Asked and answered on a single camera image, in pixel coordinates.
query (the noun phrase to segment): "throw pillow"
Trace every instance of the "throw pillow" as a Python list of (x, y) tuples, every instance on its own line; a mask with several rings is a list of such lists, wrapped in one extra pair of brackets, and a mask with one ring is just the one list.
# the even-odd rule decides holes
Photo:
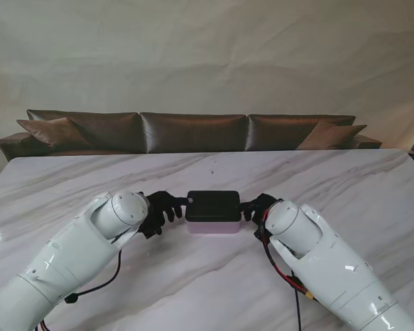
[(74, 124), (66, 118), (52, 121), (31, 121), (17, 119), (26, 131), (42, 143), (59, 150), (89, 150), (92, 145), (83, 138)]
[(297, 147), (298, 150), (340, 150), (344, 144), (366, 126), (335, 126), (319, 122), (313, 131)]

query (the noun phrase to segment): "black cable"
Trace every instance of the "black cable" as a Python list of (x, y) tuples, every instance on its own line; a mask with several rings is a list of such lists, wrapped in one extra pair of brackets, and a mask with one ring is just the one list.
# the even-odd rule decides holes
[[(291, 270), (291, 275), (295, 276), (295, 273), (292, 270)], [(301, 308), (299, 306), (299, 295), (297, 294), (296, 289), (295, 289), (295, 297), (296, 297), (296, 311), (297, 311), (297, 327), (299, 331), (302, 331)]]
[(43, 320), (43, 321), (41, 321), (41, 324), (43, 325), (43, 328), (44, 328), (44, 330), (45, 330), (45, 331), (50, 331), (50, 330), (48, 329), (48, 327), (46, 326), (46, 323), (44, 322), (44, 320)]
[(107, 282), (105, 282), (104, 284), (101, 284), (101, 285), (98, 285), (98, 286), (96, 286), (96, 287), (94, 287), (94, 288), (91, 288), (90, 290), (86, 290), (86, 291), (83, 291), (83, 292), (80, 292), (80, 293), (77, 293), (77, 295), (80, 297), (81, 295), (85, 295), (85, 294), (89, 294), (89, 293), (92, 293), (92, 292), (94, 292), (94, 291), (98, 291), (98, 290), (100, 290), (100, 289), (102, 289), (102, 288), (104, 288), (104, 287), (106, 287), (107, 285), (109, 285), (110, 283), (112, 283), (114, 280), (115, 280), (115, 278), (117, 278), (117, 276), (118, 276), (118, 274), (119, 274), (119, 270), (121, 269), (121, 252), (122, 252), (123, 250), (120, 250), (119, 252), (118, 252), (118, 267), (117, 267), (117, 271), (115, 272), (115, 274), (112, 276), (112, 278), (111, 279), (109, 279)]
[(117, 271), (115, 272), (115, 274), (112, 276), (112, 278), (111, 279), (109, 279), (107, 282), (105, 282), (104, 284), (101, 284), (101, 285), (98, 285), (98, 286), (96, 286), (96, 287), (94, 287), (94, 288), (91, 288), (91, 289), (89, 289), (89, 290), (86, 290), (86, 291), (83, 291), (83, 292), (80, 292), (80, 293), (72, 293), (72, 294), (70, 294), (70, 295), (68, 295), (65, 299), (64, 299), (64, 301), (66, 302), (66, 303), (75, 303), (75, 302), (77, 302), (77, 300), (78, 300), (78, 298), (80, 297), (80, 296), (82, 296), (82, 295), (85, 295), (85, 294), (89, 294), (89, 293), (92, 293), (92, 292), (95, 292), (95, 291), (98, 291), (98, 290), (100, 290), (100, 289), (102, 289), (102, 288), (104, 288), (104, 287), (106, 287), (107, 285), (109, 285), (110, 283), (112, 283), (114, 280), (115, 280), (115, 278), (117, 278), (117, 276), (118, 276), (118, 274), (119, 274), (119, 271), (120, 271), (120, 269), (121, 269), (121, 252), (122, 252), (123, 250), (120, 250), (119, 252), (118, 252), (118, 267), (117, 267)]

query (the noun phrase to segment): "red wire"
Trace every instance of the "red wire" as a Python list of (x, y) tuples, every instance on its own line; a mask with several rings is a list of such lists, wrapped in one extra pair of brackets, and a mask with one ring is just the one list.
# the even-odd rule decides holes
[[(265, 240), (265, 235), (264, 235), (264, 232), (265, 232), (265, 229), (264, 229), (264, 227), (265, 227), (265, 222), (266, 222), (266, 220), (267, 220), (267, 216), (268, 216), (268, 210), (266, 210), (265, 211), (265, 213), (264, 213), (264, 218), (263, 218), (263, 220), (262, 220), (262, 235), (261, 235), (261, 237), (262, 237), (262, 243), (264, 244), (264, 246), (268, 249), (268, 244), (267, 244), (267, 242), (266, 242), (266, 240)], [(276, 265), (276, 263), (274, 263), (273, 264), (273, 267), (275, 267), (275, 269), (276, 269), (276, 271), (277, 271), (277, 273), (287, 282), (287, 283), (289, 283), (290, 285), (292, 285), (295, 289), (297, 289), (297, 290), (299, 290), (300, 292), (306, 292), (306, 290), (304, 289), (304, 287), (302, 287), (301, 285), (298, 285), (298, 284), (296, 284), (294, 281), (292, 281), (291, 279), (289, 279), (287, 276), (286, 276), (286, 274), (284, 274), (280, 269), (279, 269), (279, 267)]]

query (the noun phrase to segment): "marble table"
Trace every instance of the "marble table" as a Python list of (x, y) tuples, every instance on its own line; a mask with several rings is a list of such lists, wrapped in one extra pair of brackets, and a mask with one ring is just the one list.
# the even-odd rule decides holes
[[(370, 262), (414, 318), (414, 162), (401, 150), (148, 154), (15, 159), (0, 174), (0, 286), (100, 192), (132, 188), (267, 192), (308, 202)], [(255, 227), (193, 236), (183, 220), (160, 237), (135, 237), (117, 280), (61, 303), (52, 331), (297, 329), (293, 290), (277, 276)], [(288, 268), (279, 261), (281, 268)], [(86, 286), (109, 279), (113, 261)], [(305, 330), (347, 330), (301, 297)]]

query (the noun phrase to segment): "brown leather sofa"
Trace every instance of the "brown leather sofa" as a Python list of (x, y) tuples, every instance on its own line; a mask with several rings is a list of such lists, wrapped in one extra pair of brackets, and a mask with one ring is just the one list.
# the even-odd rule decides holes
[[(294, 150), (319, 121), (350, 126), (348, 115), (191, 115), (28, 110), (29, 119), (71, 120), (92, 144), (91, 150), (56, 150), (30, 133), (0, 139), (8, 160), (15, 157), (89, 154), (239, 152)], [(357, 135), (346, 149), (379, 148), (380, 141)]]

